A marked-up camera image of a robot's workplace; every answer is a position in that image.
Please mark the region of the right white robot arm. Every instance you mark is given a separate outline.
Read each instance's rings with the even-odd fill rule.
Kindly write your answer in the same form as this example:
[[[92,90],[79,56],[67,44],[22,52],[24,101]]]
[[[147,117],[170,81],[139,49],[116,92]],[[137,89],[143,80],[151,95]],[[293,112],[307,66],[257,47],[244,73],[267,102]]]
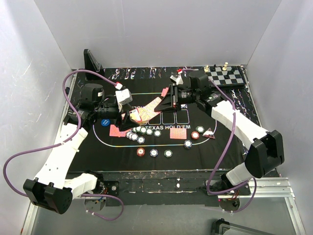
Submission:
[[[268,131],[245,117],[236,109],[234,102],[220,89],[212,91],[214,81],[203,71],[189,73],[190,87],[184,89],[180,74],[171,76],[172,84],[156,112],[177,112],[182,104],[195,103],[215,121],[224,125],[231,134],[218,163],[228,151],[233,137],[237,137],[248,150],[243,163],[221,176],[214,183],[206,184],[211,195],[234,194],[250,179],[260,179],[285,161],[283,137],[277,130]]]

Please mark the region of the blue poker chip stack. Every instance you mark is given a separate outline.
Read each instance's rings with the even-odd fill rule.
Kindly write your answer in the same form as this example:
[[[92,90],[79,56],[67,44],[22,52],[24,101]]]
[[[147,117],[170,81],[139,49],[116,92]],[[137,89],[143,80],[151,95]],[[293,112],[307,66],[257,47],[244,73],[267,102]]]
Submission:
[[[150,156],[151,157],[156,157],[158,155],[158,150],[156,149],[151,149],[150,150]]]

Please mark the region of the red cards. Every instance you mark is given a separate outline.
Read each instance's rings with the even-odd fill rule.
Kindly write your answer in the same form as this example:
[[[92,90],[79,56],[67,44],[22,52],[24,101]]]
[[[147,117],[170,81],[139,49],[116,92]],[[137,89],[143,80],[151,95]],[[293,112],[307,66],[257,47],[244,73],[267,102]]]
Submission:
[[[168,87],[167,87],[167,88],[164,88],[164,89],[162,90],[161,97],[165,97],[165,96],[167,95],[167,93],[168,93],[168,90],[169,90]]]
[[[119,131],[119,128],[116,127],[115,125],[111,124],[110,125],[110,131],[109,131],[109,136],[110,137],[125,137],[125,132]]]
[[[170,139],[186,140],[187,130],[185,128],[170,128]]]

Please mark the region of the red playing card deck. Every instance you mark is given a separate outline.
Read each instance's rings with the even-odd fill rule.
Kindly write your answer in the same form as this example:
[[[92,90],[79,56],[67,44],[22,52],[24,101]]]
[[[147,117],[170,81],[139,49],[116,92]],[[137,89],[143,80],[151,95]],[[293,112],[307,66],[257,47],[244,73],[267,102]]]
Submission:
[[[153,116],[145,109],[134,109],[130,111],[130,118],[139,125],[145,125],[153,118]]]

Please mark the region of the green poker chip stack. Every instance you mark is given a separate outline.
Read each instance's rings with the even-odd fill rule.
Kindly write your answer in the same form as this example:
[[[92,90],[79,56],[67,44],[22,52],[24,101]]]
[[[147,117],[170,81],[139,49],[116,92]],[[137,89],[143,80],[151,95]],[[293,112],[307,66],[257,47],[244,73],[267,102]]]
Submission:
[[[171,150],[168,149],[168,150],[164,151],[164,156],[166,158],[170,158],[170,157],[172,157],[172,155],[173,155],[173,152]]]

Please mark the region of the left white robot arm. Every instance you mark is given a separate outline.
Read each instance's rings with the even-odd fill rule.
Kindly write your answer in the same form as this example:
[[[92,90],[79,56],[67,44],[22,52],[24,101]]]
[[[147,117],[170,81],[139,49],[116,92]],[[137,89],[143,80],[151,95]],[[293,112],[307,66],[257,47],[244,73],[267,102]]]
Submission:
[[[88,83],[77,103],[69,107],[60,132],[60,137],[67,141],[53,148],[35,178],[27,179],[23,185],[35,206],[64,214],[72,200],[84,193],[99,196],[107,192],[109,186],[100,173],[87,170],[71,180],[66,180],[66,175],[79,146],[98,120],[114,119],[119,131],[138,126],[130,117],[130,91],[120,83],[116,89],[114,95],[105,95],[102,85]]]

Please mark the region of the blue small blind button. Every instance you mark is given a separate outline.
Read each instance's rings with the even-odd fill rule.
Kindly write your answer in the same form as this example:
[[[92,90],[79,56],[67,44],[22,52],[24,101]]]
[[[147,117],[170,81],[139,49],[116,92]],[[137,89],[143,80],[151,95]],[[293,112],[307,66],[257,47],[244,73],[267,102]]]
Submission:
[[[111,122],[110,122],[109,119],[102,119],[102,120],[101,120],[101,125],[102,125],[103,127],[109,126],[110,123],[111,123]]]

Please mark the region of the spread green chips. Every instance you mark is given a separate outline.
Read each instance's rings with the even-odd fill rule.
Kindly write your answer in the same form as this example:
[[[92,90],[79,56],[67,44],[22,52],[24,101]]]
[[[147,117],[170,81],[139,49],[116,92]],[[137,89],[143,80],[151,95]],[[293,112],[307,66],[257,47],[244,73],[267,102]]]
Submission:
[[[161,136],[161,131],[159,131],[159,130],[154,131],[150,128],[146,128],[146,127],[142,127],[142,126],[134,127],[132,129],[132,131],[134,133],[139,133],[139,134],[143,134],[143,135],[149,135],[149,136],[154,135],[155,137]]]

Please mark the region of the spread blue white chips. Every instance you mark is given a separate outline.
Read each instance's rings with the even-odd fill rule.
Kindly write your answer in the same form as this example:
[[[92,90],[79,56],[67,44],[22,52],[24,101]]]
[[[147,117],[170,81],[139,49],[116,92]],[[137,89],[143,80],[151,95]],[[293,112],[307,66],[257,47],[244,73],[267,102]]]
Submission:
[[[145,138],[139,136],[137,133],[127,132],[126,137],[132,141],[137,141],[139,144],[142,144],[145,142]]]

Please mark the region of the red poker chip stack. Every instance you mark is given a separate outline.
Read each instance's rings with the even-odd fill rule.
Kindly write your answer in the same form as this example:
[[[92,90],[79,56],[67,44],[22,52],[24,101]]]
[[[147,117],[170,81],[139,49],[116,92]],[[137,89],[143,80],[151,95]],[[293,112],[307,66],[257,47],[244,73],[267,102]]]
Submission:
[[[145,149],[140,147],[140,148],[137,149],[136,153],[137,153],[137,156],[142,157],[142,156],[145,155]]]

